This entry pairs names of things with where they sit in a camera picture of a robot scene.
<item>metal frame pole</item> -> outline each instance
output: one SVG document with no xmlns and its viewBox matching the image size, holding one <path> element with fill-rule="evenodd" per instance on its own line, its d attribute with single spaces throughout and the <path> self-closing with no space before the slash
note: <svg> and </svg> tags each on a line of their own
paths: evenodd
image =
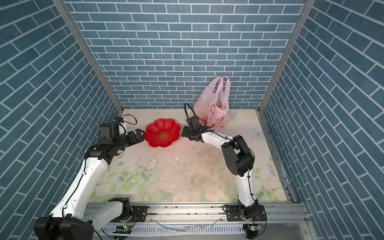
<svg viewBox="0 0 384 240">
<path fill-rule="evenodd" d="M 73 37 L 75 38 L 77 44 L 80 46 L 85 57 L 88 59 L 89 64 L 91 65 L 92 69 L 95 71 L 101 84 L 104 86 L 105 90 L 107 91 L 109 97 L 112 99 L 112 102 L 115 104 L 116 108 L 118 109 L 119 113 L 121 114 L 123 111 L 123 107 L 122 107 L 121 103 L 119 102 L 116 94 L 114 93 L 111 85 L 109 84 L 107 78 L 105 77 L 104 72 L 101 69 L 96 58 L 94 57 L 91 49 L 89 48 L 88 43 L 85 41 L 85 38 L 82 35 L 79 26 L 76 24 L 76 21 L 73 18 L 72 14 L 70 13 L 70 10 L 68 9 L 64 0 L 52 0 L 52 2 L 55 5 L 55 7 L 57 8 L 57 10 L 59 11 L 64 22 L 67 24 L 67 27 L 71 31 Z"/>
<path fill-rule="evenodd" d="M 313 7 L 315 1 L 316 0 L 306 0 L 305 4 L 304 4 L 304 6 L 300 12 L 299 18 L 297 19 L 295 27 L 292 30 L 291 36 L 288 40 L 288 43 L 287 43 L 286 47 L 284 48 L 283 54 L 281 55 L 279 64 L 277 65 L 277 67 L 275 69 L 275 72 L 272 76 L 271 82 L 269 83 L 269 85 L 267 87 L 267 90 L 264 94 L 262 102 L 260 103 L 260 106 L 259 106 L 260 112 L 263 112 L 269 98 L 271 97 L 273 89 L 275 88 L 277 81 L 279 80 L 279 77 L 280 77 L 280 75 L 284 69 L 284 66 L 288 61 L 288 57 L 291 54 L 292 49 L 295 46 L 297 39 L 299 38 L 301 30 L 303 29 L 304 23 L 307 20 L 308 15 L 310 14 L 310 12 L 312 10 L 312 7 Z"/>
</svg>

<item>plastic bag handle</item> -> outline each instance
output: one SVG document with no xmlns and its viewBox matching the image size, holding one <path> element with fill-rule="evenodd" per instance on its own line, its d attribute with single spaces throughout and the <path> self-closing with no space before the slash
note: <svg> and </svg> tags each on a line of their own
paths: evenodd
<svg viewBox="0 0 384 240">
<path fill-rule="evenodd" d="M 227 81 L 225 82 L 225 90 L 224 90 L 224 96 L 222 99 L 226 99 L 226 102 L 228 103 L 228 98 L 229 98 L 229 78 L 227 76 L 223 76 L 222 79 L 224 81 L 224 78 L 227 79 Z M 226 104 L 223 104 L 223 106 L 221 106 L 221 110 L 224 110 L 225 107 L 226 107 Z"/>
<path fill-rule="evenodd" d="M 221 88 L 223 87 L 223 82 L 224 82 L 223 78 L 217 77 L 208 85 L 208 88 L 211 89 L 211 91 L 213 93 L 215 90 L 215 86 L 216 86 L 217 81 L 220 81 L 220 83 L 218 84 L 217 90 L 214 94 L 219 93 Z"/>
</svg>

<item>black cable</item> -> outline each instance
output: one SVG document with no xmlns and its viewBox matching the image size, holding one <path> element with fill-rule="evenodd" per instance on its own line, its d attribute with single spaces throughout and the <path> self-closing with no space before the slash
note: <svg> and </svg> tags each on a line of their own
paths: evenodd
<svg viewBox="0 0 384 240">
<path fill-rule="evenodd" d="M 220 134 L 218 134 L 217 132 L 215 132 L 213 129 L 212 130 L 210 130 L 210 131 L 208 131 L 208 132 L 211 132 L 211 133 L 214 133 L 214 134 L 216 134 L 217 136 L 219 136 L 219 137 L 222 137 L 222 138 L 224 138 L 224 139 L 229 139 L 228 137 L 224 137 L 224 136 L 222 136 L 222 135 L 220 135 Z M 252 165 L 254 164 L 254 162 L 255 162 L 255 154 L 254 154 L 254 152 L 252 151 L 252 149 L 250 149 L 247 145 L 244 145 L 244 144 L 242 144 L 242 143 L 240 143 L 240 142 L 238 142 L 238 141 L 236 141 L 235 139 L 231 139 L 231 140 L 234 140 L 235 142 L 237 142 L 237 143 L 239 143 L 239 144 L 241 144 L 241 145 L 243 145 L 243 146 L 245 146 L 245 147 L 247 147 L 251 152 L 252 152 L 252 154 L 253 154 L 253 161 L 252 161 Z M 249 185 L 249 192 L 251 193 L 250 195 L 251 195 L 251 197 L 252 197 L 252 199 L 254 200 L 254 202 L 256 202 L 256 200 L 254 199 L 254 197 L 253 197 L 253 193 L 252 193 L 252 189 L 251 189 L 251 182 L 250 182 L 250 176 L 249 176 L 249 172 L 250 172 L 251 170 L 249 170 L 248 171 L 248 176 L 247 176 L 247 178 L 248 178 L 248 185 Z"/>
<path fill-rule="evenodd" d="M 184 112 L 185 112 L 185 115 L 187 117 L 187 123 L 188 123 L 188 126 L 189 128 L 191 128 L 191 121 L 189 119 L 189 115 L 188 115 L 188 112 L 187 112 L 187 106 L 189 107 L 189 109 L 192 110 L 193 114 L 196 116 L 196 113 L 195 111 L 193 110 L 193 108 L 191 107 L 191 105 L 189 105 L 189 103 L 184 103 Z"/>
<path fill-rule="evenodd" d="M 135 119 L 135 122 L 136 122 L 136 123 L 130 123 L 130 122 L 127 122 L 127 121 L 125 121 L 125 120 L 123 120 L 123 122 L 129 123 L 129 124 L 132 124 L 132 125 L 136 125 L 136 124 L 137 124 L 137 119 L 135 118 L 135 116 L 134 116 L 134 115 L 125 114 L 125 115 L 123 115 L 123 116 L 120 116 L 120 117 L 122 118 L 122 117 L 124 117 L 124 116 L 132 116 L 132 117 Z"/>
<path fill-rule="evenodd" d="M 67 205 L 67 203 L 69 202 L 69 200 L 71 199 L 71 197 L 73 196 L 73 194 L 76 192 L 76 190 L 77 190 L 77 188 L 79 187 L 79 185 L 80 185 L 80 181 L 81 181 L 81 179 L 83 178 L 83 176 L 85 175 L 84 173 L 85 173 L 85 168 L 87 167 L 87 159 L 86 158 L 84 158 L 84 170 L 83 170 L 83 173 L 81 174 L 81 176 L 80 176 L 80 179 L 79 179 L 79 181 L 77 182 L 77 186 L 76 186 L 76 188 L 74 189 L 74 191 L 72 192 L 72 194 L 70 195 L 70 197 L 68 198 L 68 200 L 65 202 L 65 204 L 64 205 Z M 63 218 L 65 217 L 64 216 L 64 206 L 63 206 L 63 210 L 62 210 L 62 212 L 61 212 L 61 215 L 63 216 Z"/>
<path fill-rule="evenodd" d="M 229 210 L 230 208 L 229 208 L 228 206 L 230 207 L 231 205 L 229 205 L 229 204 L 225 204 L 225 205 L 222 206 L 222 209 L 223 209 L 223 211 L 224 211 L 225 213 L 231 213 L 231 212 L 232 212 L 232 211 Z"/>
<path fill-rule="evenodd" d="M 125 148 L 122 149 L 122 152 L 121 152 L 121 153 L 116 154 L 116 156 L 122 154 L 124 151 L 125 151 Z"/>
<path fill-rule="evenodd" d="M 252 193 L 252 190 L 251 190 L 251 182 L 250 182 L 250 180 L 249 180 L 249 179 L 251 178 L 251 177 L 249 176 L 249 172 L 250 172 L 250 171 L 251 171 L 251 170 L 248 171 L 248 176 L 247 176 L 247 178 L 248 178 L 248 185 L 249 185 L 249 192 L 251 193 L 250 195 L 251 195 L 252 199 L 256 202 L 256 200 L 253 198 L 253 195 L 254 195 L 254 194 Z"/>
<path fill-rule="evenodd" d="M 258 235 L 258 236 L 261 236 L 261 235 L 265 232 L 265 230 L 266 230 L 266 217 L 265 217 L 265 226 L 264 226 L 264 230 L 263 230 L 263 232 L 260 233 L 260 235 Z"/>
<path fill-rule="evenodd" d="M 214 134 L 216 134 L 216 135 L 218 135 L 218 136 L 220 136 L 220 137 L 222 137 L 222 138 L 224 138 L 224 139 L 229 139 L 228 137 L 224 137 L 224 136 L 219 135 L 219 134 L 218 134 L 217 132 L 215 132 L 213 129 L 212 129 L 212 130 L 209 130 L 209 132 L 212 132 L 212 133 L 214 133 Z M 236 141 L 236 139 L 229 139 L 229 140 L 234 140 L 234 141 L 237 142 L 238 144 L 243 145 L 244 147 L 248 148 L 248 149 L 252 152 L 252 156 L 253 156 L 253 162 L 252 162 L 252 165 L 255 163 L 255 153 L 252 151 L 252 149 L 250 149 L 247 145 L 242 144 L 242 143 Z"/>
<path fill-rule="evenodd" d="M 81 226 L 81 227 L 89 228 L 89 229 L 93 230 L 99 236 L 100 240 L 103 240 L 101 238 L 100 234 L 93 227 L 88 227 L 88 226 L 80 225 L 80 224 L 77 224 L 77 223 L 74 223 L 74 222 L 71 222 L 71 224 L 74 224 L 74 225 L 77 225 L 77 226 Z"/>
<path fill-rule="evenodd" d="M 101 238 L 100 234 L 99 234 L 95 229 L 93 229 L 93 231 L 97 234 L 97 236 L 99 236 L 99 238 L 100 238 L 101 240 L 103 240 L 103 239 Z"/>
<path fill-rule="evenodd" d="M 114 237 L 111 237 L 111 236 L 109 236 L 108 234 L 106 234 L 106 233 L 104 232 L 104 229 L 101 228 L 101 230 L 102 230 L 102 232 L 103 232 L 105 235 L 107 235 L 108 237 L 110 237 L 110 238 L 114 238 Z"/>
</svg>

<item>wire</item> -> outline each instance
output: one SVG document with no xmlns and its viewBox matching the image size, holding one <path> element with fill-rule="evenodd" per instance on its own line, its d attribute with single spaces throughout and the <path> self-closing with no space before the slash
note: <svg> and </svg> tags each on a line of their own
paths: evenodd
<svg viewBox="0 0 384 240">
<path fill-rule="evenodd" d="M 77 225 L 77 226 L 81 226 L 81 227 L 86 227 L 86 228 L 89 228 L 89 229 L 93 230 L 99 236 L 100 240 L 103 240 L 101 238 L 100 234 L 93 228 L 93 226 L 92 227 L 88 227 L 88 226 L 84 226 L 84 225 L 80 225 L 80 224 L 74 223 L 72 221 L 70 221 L 70 222 L 71 222 L 71 224 L 74 224 L 74 225 Z"/>
<path fill-rule="evenodd" d="M 86 168 L 86 167 L 87 167 L 87 159 L 84 158 L 84 170 L 83 170 L 83 173 L 81 174 L 80 179 L 79 179 L 79 181 L 77 182 L 77 186 L 76 186 L 76 188 L 74 189 L 74 191 L 72 192 L 72 194 L 70 195 L 70 197 L 67 199 L 67 201 L 65 202 L 64 206 L 67 205 L 67 203 L 70 201 L 71 197 L 73 196 L 73 194 L 76 192 L 77 188 L 79 187 L 79 185 L 80 185 L 80 181 L 81 181 L 81 179 L 83 178 L 83 176 L 85 175 L 85 168 Z M 65 216 L 64 216 L 64 209 L 65 209 L 64 206 L 63 206 L 63 210 L 61 211 L 61 215 L 63 216 L 63 218 L 65 218 Z"/>
<path fill-rule="evenodd" d="M 108 122 L 108 121 L 115 121 L 115 120 L 118 120 L 119 118 L 122 118 L 124 116 L 132 116 L 135 119 L 135 123 L 127 122 L 125 120 L 123 120 L 123 122 L 129 123 L 129 124 L 132 124 L 132 125 L 136 125 L 137 124 L 137 119 L 135 118 L 135 116 L 130 115 L 130 114 L 125 114 L 123 116 L 120 116 L 120 117 L 117 117 L 117 118 L 114 118 L 114 119 L 108 119 L 108 120 L 105 120 L 105 121 L 101 122 L 100 124 L 103 124 L 103 123 Z"/>
<path fill-rule="evenodd" d="M 229 210 L 230 208 L 229 208 L 228 206 L 231 206 L 231 205 L 229 205 L 229 204 L 225 204 L 225 205 L 222 206 L 222 209 L 223 209 L 223 211 L 224 211 L 225 213 L 231 213 L 231 212 L 232 212 L 232 211 Z"/>
<path fill-rule="evenodd" d="M 264 225 L 264 230 L 263 230 L 263 232 L 262 233 L 260 233 L 260 235 L 259 236 L 261 236 L 264 232 L 265 232 L 265 230 L 266 230 L 266 217 L 265 217 L 265 225 Z"/>
<path fill-rule="evenodd" d="M 134 227 L 135 224 L 136 224 L 136 213 L 135 213 L 135 221 L 133 222 L 133 226 L 132 227 Z"/>
<path fill-rule="evenodd" d="M 235 142 L 237 142 L 237 143 L 239 143 L 239 144 L 241 144 L 241 145 L 243 145 L 243 146 L 245 146 L 245 147 L 247 147 L 251 152 L 252 152 L 252 154 L 253 154 L 253 161 L 252 161 L 252 166 L 253 166 L 253 164 L 255 163 L 255 153 L 252 151 L 252 149 L 250 149 L 247 145 L 245 145 L 245 144 L 242 144 L 242 143 L 240 143 L 240 142 L 238 142 L 238 141 L 236 141 L 236 139 L 230 139 L 230 138 L 228 138 L 227 136 L 222 136 L 222 135 L 220 135 L 220 134 L 218 134 L 217 132 L 215 132 L 213 129 L 211 129 L 211 130 L 208 130 L 208 131 L 204 131 L 204 132 L 211 132 L 211 133 L 214 133 L 214 134 L 216 134 L 217 136 L 219 136 L 219 137 L 222 137 L 222 138 L 224 138 L 224 139 L 229 139 L 229 140 L 234 140 Z M 252 193 L 252 189 L 251 189 L 251 182 L 250 182 L 250 176 L 249 176 L 249 172 L 250 172 L 251 170 L 249 170 L 248 171 L 248 176 L 247 176 L 247 178 L 248 178 L 248 185 L 249 185 L 249 192 L 251 193 L 250 195 L 251 195 L 251 197 L 252 197 L 252 199 L 254 200 L 254 202 L 256 202 L 256 200 L 254 199 L 254 197 L 253 197 L 253 193 Z"/>
<path fill-rule="evenodd" d="M 130 114 L 125 114 L 125 115 L 120 116 L 120 117 L 122 118 L 122 117 L 124 117 L 124 116 L 132 116 L 132 117 L 135 119 L 135 123 L 130 123 L 130 122 L 127 122 L 127 121 L 125 121 L 125 120 L 123 120 L 123 122 L 129 123 L 129 124 L 132 124 L 132 125 L 136 125 L 136 124 L 137 124 L 137 119 L 135 118 L 135 116 L 130 115 Z"/>
<path fill-rule="evenodd" d="M 251 170 L 248 171 L 248 176 L 247 176 L 247 178 L 248 178 L 248 185 L 249 185 L 249 192 L 251 193 L 250 195 L 251 195 L 252 199 L 254 200 L 254 202 L 256 202 L 256 200 L 253 198 L 253 195 L 254 195 L 254 194 L 252 193 L 252 190 L 251 190 L 251 182 L 250 182 L 250 180 L 249 180 L 249 179 L 251 178 L 251 177 L 249 176 L 249 172 L 250 172 L 250 171 L 251 171 Z"/>
<path fill-rule="evenodd" d="M 106 233 L 104 232 L 104 229 L 101 228 L 101 230 L 102 230 L 102 232 L 103 232 L 105 235 L 107 235 L 108 237 L 110 237 L 110 238 L 115 238 L 115 237 L 111 237 L 111 236 L 109 236 L 108 234 L 106 234 Z"/>
<path fill-rule="evenodd" d="M 189 103 L 184 103 L 184 112 L 185 112 L 185 115 L 187 116 L 187 123 L 188 123 L 188 126 L 189 128 L 191 128 L 191 121 L 189 119 L 189 115 L 188 115 L 188 112 L 187 112 L 187 106 L 189 107 L 189 109 L 192 110 L 193 114 L 197 117 L 195 111 L 193 110 L 193 108 L 191 107 L 191 105 L 189 105 Z"/>
<path fill-rule="evenodd" d="M 252 165 L 255 163 L 255 153 L 254 153 L 254 152 L 252 151 L 252 149 L 250 149 L 247 145 L 240 143 L 240 142 L 237 141 L 236 139 L 233 139 L 233 138 L 230 139 L 230 138 L 228 138 L 227 136 L 221 136 L 220 134 L 218 134 L 217 132 L 215 132 L 213 129 L 212 129 L 212 130 L 209 130 L 209 132 L 212 132 L 212 133 L 214 133 L 214 134 L 216 134 L 216 135 L 218 135 L 218 136 L 220 136 L 220 137 L 222 137 L 222 138 L 224 138 L 224 139 L 234 140 L 234 141 L 237 142 L 238 144 L 243 145 L 244 147 L 248 148 L 248 149 L 252 152 L 252 156 L 253 156 L 253 162 L 252 162 Z"/>
<path fill-rule="evenodd" d="M 256 218 L 256 217 L 259 219 L 260 226 L 263 227 L 263 225 L 262 225 L 262 221 L 260 220 L 260 218 L 259 218 L 259 216 L 258 216 L 257 214 L 255 215 L 255 218 Z"/>
</svg>

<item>painted flower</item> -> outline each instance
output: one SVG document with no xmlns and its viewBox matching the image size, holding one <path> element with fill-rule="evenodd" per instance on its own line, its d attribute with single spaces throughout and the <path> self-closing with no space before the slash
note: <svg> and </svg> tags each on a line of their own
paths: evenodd
<svg viewBox="0 0 384 240">
<path fill-rule="evenodd" d="M 251 178 L 252 181 L 252 187 L 254 192 L 259 192 L 260 188 L 262 187 L 262 182 L 260 179 Z"/>
<path fill-rule="evenodd" d="M 102 184 L 103 182 L 105 182 L 107 180 L 107 176 L 108 176 L 108 172 L 107 171 L 104 171 L 99 180 L 97 181 L 97 184 Z"/>
<path fill-rule="evenodd" d="M 173 190 L 178 187 L 178 185 L 178 178 L 176 178 L 175 176 L 165 176 L 165 178 L 162 179 L 159 188 L 164 192 L 173 192 Z"/>
<path fill-rule="evenodd" d="M 123 170 L 123 172 L 130 172 L 131 171 L 131 166 L 126 166 L 125 168 L 124 168 L 124 170 Z"/>
<path fill-rule="evenodd" d="M 275 191 L 275 194 L 276 194 L 276 197 L 278 200 L 280 201 L 286 201 L 286 196 L 285 196 L 285 192 L 283 189 L 277 189 Z"/>
<path fill-rule="evenodd" d="M 205 198 L 208 201 L 222 201 L 224 198 L 224 192 L 217 185 L 207 186 L 205 189 Z"/>
<path fill-rule="evenodd" d="M 218 174 L 213 175 L 213 176 L 211 177 L 212 181 L 215 182 L 215 183 L 218 183 L 218 182 L 219 182 L 219 178 L 220 178 L 220 176 L 219 176 Z"/>
<path fill-rule="evenodd" d="M 96 196 L 104 196 L 110 190 L 110 186 L 108 184 L 98 185 L 96 188 Z"/>
<path fill-rule="evenodd" d="M 263 188 L 265 191 L 271 190 L 271 189 L 276 189 L 278 187 L 278 182 L 276 178 L 273 176 L 268 176 L 264 182 L 263 182 Z"/>
<path fill-rule="evenodd" d="M 155 193 L 155 191 L 156 191 L 156 189 L 155 189 L 154 186 L 150 186 L 150 187 L 148 188 L 148 193 L 149 193 L 150 195 L 153 195 L 153 194 Z"/>
<path fill-rule="evenodd" d="M 197 191 L 192 191 L 192 192 L 190 192 L 190 194 L 189 194 L 190 199 L 191 199 L 192 201 L 194 201 L 194 202 L 199 201 L 199 200 L 200 200 L 200 196 L 201 196 L 200 193 L 197 192 Z"/>
<path fill-rule="evenodd" d="M 189 200 L 189 194 L 187 191 L 180 190 L 172 197 L 172 200 L 174 202 L 186 202 Z"/>
</svg>

